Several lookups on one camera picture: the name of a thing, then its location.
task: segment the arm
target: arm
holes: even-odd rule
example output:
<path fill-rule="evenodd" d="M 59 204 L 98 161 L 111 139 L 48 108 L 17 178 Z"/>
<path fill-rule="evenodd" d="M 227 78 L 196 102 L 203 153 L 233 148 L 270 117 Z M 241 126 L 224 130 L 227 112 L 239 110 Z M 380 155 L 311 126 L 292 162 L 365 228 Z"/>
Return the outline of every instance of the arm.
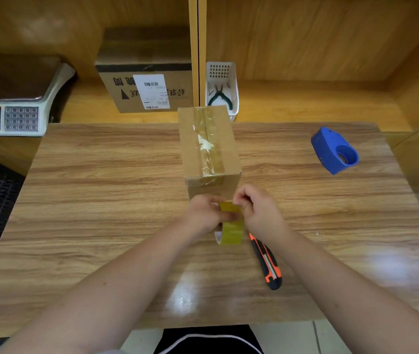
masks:
<path fill-rule="evenodd" d="M 92 354 L 121 347 L 178 254 L 219 222 L 236 220 L 237 214 L 211 204 L 220 201 L 218 196 L 195 196 L 183 217 L 72 287 L 0 353 Z"/>
<path fill-rule="evenodd" d="M 354 353 L 419 353 L 419 312 L 285 223 L 273 198 L 247 184 L 233 202 L 248 230 L 277 249 Z"/>

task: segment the hand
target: hand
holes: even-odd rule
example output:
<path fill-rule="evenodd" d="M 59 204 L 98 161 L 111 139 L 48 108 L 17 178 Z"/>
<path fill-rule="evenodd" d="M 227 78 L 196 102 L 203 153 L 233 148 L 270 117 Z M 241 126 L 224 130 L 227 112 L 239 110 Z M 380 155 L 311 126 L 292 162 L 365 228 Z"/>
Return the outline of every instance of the hand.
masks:
<path fill-rule="evenodd" d="M 267 191 L 245 184 L 236 190 L 233 204 L 242 207 L 247 229 L 263 243 L 275 247 L 277 241 L 288 233 L 288 225 Z"/>
<path fill-rule="evenodd" d="M 196 195 L 188 203 L 185 213 L 186 220 L 197 227 L 200 234 L 205 234 L 214 229 L 220 222 L 233 222 L 239 219 L 236 212 L 221 211 L 216 202 L 223 202 L 224 198 L 217 195 Z"/>

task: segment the black triangle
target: black triangle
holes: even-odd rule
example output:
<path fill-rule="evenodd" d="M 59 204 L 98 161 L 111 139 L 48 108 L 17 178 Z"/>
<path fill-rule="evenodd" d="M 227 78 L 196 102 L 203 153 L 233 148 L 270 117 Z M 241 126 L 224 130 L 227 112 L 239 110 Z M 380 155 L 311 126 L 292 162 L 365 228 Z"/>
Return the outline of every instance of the black triangle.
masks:
<path fill-rule="evenodd" d="M 122 99 L 129 99 L 126 93 L 124 93 L 124 90 L 121 89 L 121 98 Z"/>

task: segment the tile grout line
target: tile grout line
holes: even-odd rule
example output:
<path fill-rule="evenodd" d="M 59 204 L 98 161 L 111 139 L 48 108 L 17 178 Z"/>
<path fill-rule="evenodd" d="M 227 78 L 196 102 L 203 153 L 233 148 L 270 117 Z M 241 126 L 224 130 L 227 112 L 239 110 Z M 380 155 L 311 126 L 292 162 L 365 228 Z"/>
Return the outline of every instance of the tile grout line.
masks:
<path fill-rule="evenodd" d="M 312 321 L 312 323 L 314 329 L 314 336 L 316 337 L 316 345 L 318 346 L 318 352 L 319 354 L 321 354 L 321 347 L 319 346 L 318 331 L 316 330 L 316 324 L 314 323 L 314 321 Z"/>

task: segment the person's left arm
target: person's left arm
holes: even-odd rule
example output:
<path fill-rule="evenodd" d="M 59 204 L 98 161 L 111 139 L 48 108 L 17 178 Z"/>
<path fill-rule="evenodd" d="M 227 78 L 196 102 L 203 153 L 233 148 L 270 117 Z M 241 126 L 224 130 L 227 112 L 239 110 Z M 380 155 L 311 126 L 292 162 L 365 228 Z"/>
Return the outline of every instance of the person's left arm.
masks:
<path fill-rule="evenodd" d="M 218 223 L 237 219 L 212 204 L 220 201 L 218 196 L 195 196 L 181 218 L 72 287 L 0 353 L 92 354 L 120 348 L 178 254 Z"/>

